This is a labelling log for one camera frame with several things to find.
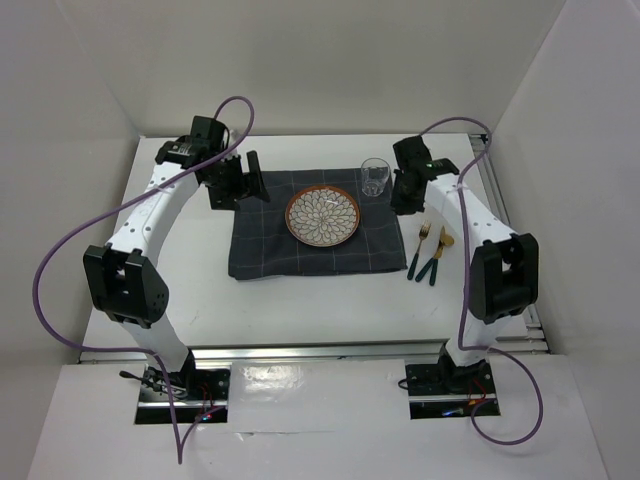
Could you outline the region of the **gold fork green handle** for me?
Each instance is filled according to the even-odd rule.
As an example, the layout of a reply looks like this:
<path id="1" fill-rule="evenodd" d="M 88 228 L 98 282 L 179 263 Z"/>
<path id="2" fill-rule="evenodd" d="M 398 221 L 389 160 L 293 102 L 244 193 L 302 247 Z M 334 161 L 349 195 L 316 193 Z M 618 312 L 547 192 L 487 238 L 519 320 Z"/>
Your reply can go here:
<path id="1" fill-rule="evenodd" d="M 408 280 L 412 280 L 414 278 L 416 267 L 417 267 L 417 263 L 418 263 L 418 260 L 419 260 L 419 257 L 420 257 L 421 247 L 422 247 L 423 242 L 428 238 L 430 229 L 431 229 L 431 223 L 429 221 L 425 221 L 420 227 L 418 245 L 416 247 L 416 250 L 414 252 L 413 258 L 411 260 L 411 264 L 410 264 L 409 269 L 407 271 L 407 279 Z"/>

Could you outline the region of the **clear plastic cup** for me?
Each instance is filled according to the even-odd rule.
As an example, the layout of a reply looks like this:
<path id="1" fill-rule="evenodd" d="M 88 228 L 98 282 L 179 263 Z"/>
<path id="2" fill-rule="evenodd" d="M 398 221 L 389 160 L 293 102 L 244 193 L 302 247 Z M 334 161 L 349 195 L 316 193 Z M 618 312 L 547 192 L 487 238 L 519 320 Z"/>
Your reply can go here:
<path id="1" fill-rule="evenodd" d="M 391 174 L 390 165 L 382 158 L 366 159 L 361 165 L 362 192 L 368 197 L 380 196 Z"/>

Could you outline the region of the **gold spoon green handle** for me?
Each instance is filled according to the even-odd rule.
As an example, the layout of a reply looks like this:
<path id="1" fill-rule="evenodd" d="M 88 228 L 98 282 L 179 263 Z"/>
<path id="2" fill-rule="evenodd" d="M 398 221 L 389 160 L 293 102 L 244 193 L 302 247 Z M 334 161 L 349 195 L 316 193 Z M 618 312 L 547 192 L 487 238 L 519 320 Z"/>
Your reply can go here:
<path id="1" fill-rule="evenodd" d="M 447 248 L 452 247 L 454 243 L 454 238 L 450 234 L 448 234 L 445 229 L 442 229 L 439 236 L 439 243 L 436 248 L 436 252 L 425 265 L 425 272 L 429 274 L 428 283 L 430 286 L 434 286 L 436 284 L 439 261 L 442 258 L 444 251 Z"/>

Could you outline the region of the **dark checked cloth napkin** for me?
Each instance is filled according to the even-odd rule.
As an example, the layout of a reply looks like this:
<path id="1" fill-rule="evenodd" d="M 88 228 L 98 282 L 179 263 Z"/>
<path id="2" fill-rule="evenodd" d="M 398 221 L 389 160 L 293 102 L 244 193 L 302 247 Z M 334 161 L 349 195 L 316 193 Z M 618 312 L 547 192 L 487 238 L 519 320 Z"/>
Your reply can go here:
<path id="1" fill-rule="evenodd" d="M 390 207 L 391 187 L 378 197 L 362 192 L 361 170 L 267 171 L 270 201 L 255 197 L 239 202 L 235 212 L 228 274 L 238 281 L 270 276 L 378 274 L 407 268 L 404 241 Z M 346 191 L 357 203 L 357 231 L 345 242 L 317 248 L 297 240 L 285 221 L 287 204 L 299 191 L 329 185 Z"/>

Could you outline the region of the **floral plate orange rim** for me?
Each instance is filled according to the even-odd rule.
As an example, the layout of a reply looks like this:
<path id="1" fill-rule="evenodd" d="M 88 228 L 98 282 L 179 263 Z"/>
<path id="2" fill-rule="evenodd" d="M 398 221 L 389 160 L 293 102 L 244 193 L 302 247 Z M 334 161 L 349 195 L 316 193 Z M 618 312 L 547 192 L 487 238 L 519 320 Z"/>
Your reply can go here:
<path id="1" fill-rule="evenodd" d="M 346 191 L 334 186 L 311 186 L 296 193 L 285 209 L 289 232 L 301 243 L 318 248 L 350 239 L 360 224 L 360 209 Z"/>

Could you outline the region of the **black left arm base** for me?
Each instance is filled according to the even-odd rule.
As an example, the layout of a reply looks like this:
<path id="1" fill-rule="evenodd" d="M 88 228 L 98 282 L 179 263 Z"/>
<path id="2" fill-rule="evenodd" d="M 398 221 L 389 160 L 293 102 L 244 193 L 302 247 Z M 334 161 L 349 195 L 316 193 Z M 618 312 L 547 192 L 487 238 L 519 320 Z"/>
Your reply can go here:
<path id="1" fill-rule="evenodd" d="M 146 367 L 142 374 L 137 375 L 121 370 L 119 376 L 139 383 L 134 419 L 136 425 L 171 423 L 168 390 L 160 371 Z M 205 424 L 226 423 L 230 380 L 229 366 L 198 369 L 188 386 L 172 380 L 171 390 L 177 423 L 189 424 L 196 420 Z"/>

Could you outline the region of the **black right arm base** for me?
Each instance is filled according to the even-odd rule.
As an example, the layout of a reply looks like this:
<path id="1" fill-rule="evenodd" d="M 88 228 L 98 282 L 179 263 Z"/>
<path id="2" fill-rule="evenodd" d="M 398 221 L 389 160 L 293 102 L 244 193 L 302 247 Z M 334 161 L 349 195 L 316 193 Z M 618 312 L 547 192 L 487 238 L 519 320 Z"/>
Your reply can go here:
<path id="1" fill-rule="evenodd" d="M 412 420 L 500 416 L 493 372 L 488 362 L 458 374 L 444 364 L 407 364 L 397 386 L 408 394 Z"/>

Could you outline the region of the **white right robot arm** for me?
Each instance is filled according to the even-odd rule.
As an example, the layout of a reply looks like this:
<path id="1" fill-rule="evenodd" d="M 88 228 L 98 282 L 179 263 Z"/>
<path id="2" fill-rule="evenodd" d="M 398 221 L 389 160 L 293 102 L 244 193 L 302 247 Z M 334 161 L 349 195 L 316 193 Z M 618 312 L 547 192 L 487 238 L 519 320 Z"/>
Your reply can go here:
<path id="1" fill-rule="evenodd" d="M 442 346 L 431 377 L 442 391 L 462 394 L 481 376 L 501 331 L 537 300 L 539 244 L 497 219 L 448 159 L 405 162 L 396 172 L 392 202 L 403 213 L 428 204 L 462 240 L 465 319 Z"/>

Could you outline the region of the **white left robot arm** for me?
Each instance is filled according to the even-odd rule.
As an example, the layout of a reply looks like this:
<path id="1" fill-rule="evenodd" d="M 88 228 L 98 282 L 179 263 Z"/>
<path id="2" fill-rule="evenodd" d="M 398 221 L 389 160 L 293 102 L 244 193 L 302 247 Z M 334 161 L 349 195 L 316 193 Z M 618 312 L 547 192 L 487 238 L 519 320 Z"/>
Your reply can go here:
<path id="1" fill-rule="evenodd" d="M 221 134 L 166 142 L 156 156 L 146 199 L 104 246 L 90 246 L 83 256 L 94 307 L 145 350 L 154 379 L 176 399 L 193 394 L 198 376 L 191 350 L 166 314 L 169 288 L 156 269 L 164 241 L 201 186 L 207 188 L 214 210 L 236 210 L 239 201 L 250 197 L 270 199 L 257 152 L 244 157 L 231 153 L 210 166 L 204 164 L 225 144 Z"/>

